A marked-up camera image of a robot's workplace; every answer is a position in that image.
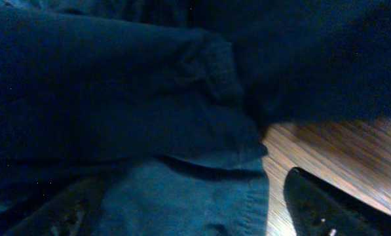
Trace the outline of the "navy blue shorts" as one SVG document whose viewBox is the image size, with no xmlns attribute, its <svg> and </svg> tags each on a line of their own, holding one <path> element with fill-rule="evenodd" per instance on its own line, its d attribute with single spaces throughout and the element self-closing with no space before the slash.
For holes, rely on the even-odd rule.
<svg viewBox="0 0 391 236">
<path fill-rule="evenodd" d="M 0 1 L 0 235 L 264 235 L 264 128 L 377 118 L 391 1 Z"/>
</svg>

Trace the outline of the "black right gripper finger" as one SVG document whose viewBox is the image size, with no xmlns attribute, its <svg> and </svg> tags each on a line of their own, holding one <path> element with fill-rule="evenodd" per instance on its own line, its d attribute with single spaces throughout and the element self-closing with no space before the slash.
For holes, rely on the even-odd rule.
<svg viewBox="0 0 391 236">
<path fill-rule="evenodd" d="M 391 236 L 391 216 L 317 176 L 292 168 L 284 199 L 300 236 Z"/>
</svg>

